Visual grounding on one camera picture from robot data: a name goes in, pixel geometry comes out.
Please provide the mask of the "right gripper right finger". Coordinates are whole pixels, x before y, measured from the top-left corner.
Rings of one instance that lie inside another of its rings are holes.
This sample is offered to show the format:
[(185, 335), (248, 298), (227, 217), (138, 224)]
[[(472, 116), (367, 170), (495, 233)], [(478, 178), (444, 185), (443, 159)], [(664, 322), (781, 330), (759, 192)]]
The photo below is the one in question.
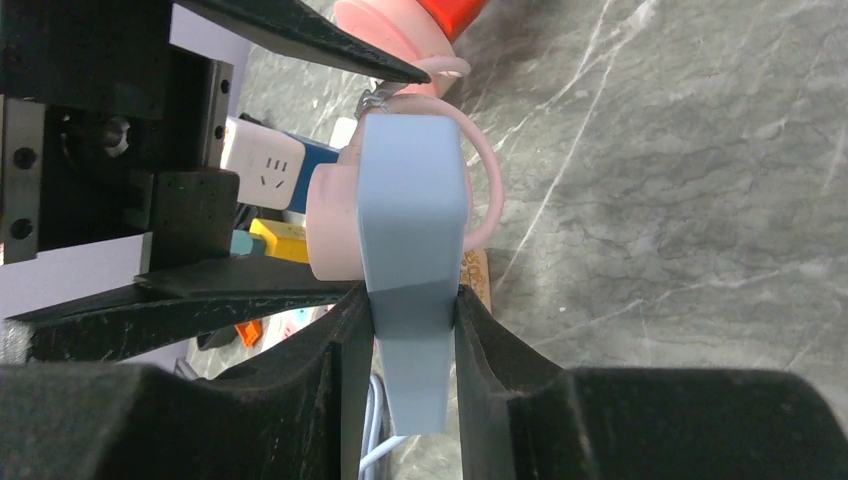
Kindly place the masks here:
[(544, 420), (563, 370), (499, 323), (469, 287), (459, 289), (455, 347), (462, 473), (466, 479), (553, 479), (556, 446)]

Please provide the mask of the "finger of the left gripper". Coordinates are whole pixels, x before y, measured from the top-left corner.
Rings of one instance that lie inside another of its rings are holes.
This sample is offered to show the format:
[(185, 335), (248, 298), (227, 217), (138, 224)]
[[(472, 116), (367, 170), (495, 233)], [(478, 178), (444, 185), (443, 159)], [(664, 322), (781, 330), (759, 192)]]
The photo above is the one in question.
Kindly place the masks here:
[(287, 310), (337, 302), (353, 281), (320, 281), (309, 265), (232, 256), (142, 274), (126, 286), (6, 320), (6, 360), (121, 361)]
[(185, 0), (195, 14), (279, 55), (402, 84), (430, 75), (353, 35), (299, 0)]

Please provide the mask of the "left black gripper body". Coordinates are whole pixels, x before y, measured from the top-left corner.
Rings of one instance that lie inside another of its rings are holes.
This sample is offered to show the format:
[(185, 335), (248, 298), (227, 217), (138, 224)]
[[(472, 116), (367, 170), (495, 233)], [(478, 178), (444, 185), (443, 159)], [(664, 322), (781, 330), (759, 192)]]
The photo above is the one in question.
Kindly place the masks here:
[(152, 271), (226, 257), (231, 67), (170, 41), (169, 1), (1, 5), (1, 260), (127, 236)]

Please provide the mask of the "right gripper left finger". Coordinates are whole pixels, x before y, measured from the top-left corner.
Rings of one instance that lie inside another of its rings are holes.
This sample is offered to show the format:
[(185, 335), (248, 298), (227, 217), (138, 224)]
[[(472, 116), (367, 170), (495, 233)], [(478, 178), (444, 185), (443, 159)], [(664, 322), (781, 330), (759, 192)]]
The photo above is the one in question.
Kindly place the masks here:
[(373, 335), (357, 284), (319, 320), (214, 378), (236, 405), (215, 418), (212, 478), (356, 478)]

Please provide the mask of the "black tool case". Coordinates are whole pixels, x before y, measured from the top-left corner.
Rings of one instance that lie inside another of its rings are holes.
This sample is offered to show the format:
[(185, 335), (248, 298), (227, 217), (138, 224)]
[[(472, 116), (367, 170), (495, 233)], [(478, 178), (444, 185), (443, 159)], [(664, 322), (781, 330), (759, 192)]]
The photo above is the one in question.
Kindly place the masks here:
[(235, 339), (240, 339), (246, 347), (252, 347), (261, 338), (262, 333), (262, 322), (251, 320), (199, 335), (196, 338), (196, 343), (200, 351), (226, 346)]

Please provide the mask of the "red cube adapter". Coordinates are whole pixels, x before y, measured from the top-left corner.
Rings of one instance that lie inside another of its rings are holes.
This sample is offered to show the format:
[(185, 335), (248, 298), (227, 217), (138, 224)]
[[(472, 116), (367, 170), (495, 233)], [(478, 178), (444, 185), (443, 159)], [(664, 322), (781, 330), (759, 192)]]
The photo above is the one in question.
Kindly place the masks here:
[(419, 0), (450, 43), (455, 42), (479, 16), (488, 0)]

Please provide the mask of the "pink cube adapter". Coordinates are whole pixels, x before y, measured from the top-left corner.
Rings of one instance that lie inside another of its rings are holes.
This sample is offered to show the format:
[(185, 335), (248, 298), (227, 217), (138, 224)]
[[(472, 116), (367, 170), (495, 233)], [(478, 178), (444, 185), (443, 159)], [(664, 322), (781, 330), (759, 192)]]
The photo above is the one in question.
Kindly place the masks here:
[(361, 147), (341, 149), (305, 213), (306, 244), (314, 276), (322, 281), (364, 278), (358, 220), (357, 184)]

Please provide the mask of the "light blue power strip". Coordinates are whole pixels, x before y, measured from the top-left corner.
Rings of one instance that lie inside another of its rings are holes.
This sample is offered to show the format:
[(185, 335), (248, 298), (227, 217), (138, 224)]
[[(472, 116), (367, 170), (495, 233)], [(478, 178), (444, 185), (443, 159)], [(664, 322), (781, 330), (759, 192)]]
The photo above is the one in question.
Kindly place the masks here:
[(356, 209), (394, 430), (439, 433), (469, 213), (457, 123), (443, 116), (366, 116)]

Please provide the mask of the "tan wooden cube adapter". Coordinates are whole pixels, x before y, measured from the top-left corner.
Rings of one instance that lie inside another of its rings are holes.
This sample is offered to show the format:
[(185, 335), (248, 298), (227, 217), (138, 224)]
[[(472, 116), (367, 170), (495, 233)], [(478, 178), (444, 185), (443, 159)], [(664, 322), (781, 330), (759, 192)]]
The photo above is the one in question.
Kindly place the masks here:
[(487, 311), (492, 312), (489, 262), (483, 248), (464, 253), (460, 270), (460, 283), (469, 286), (482, 301)]

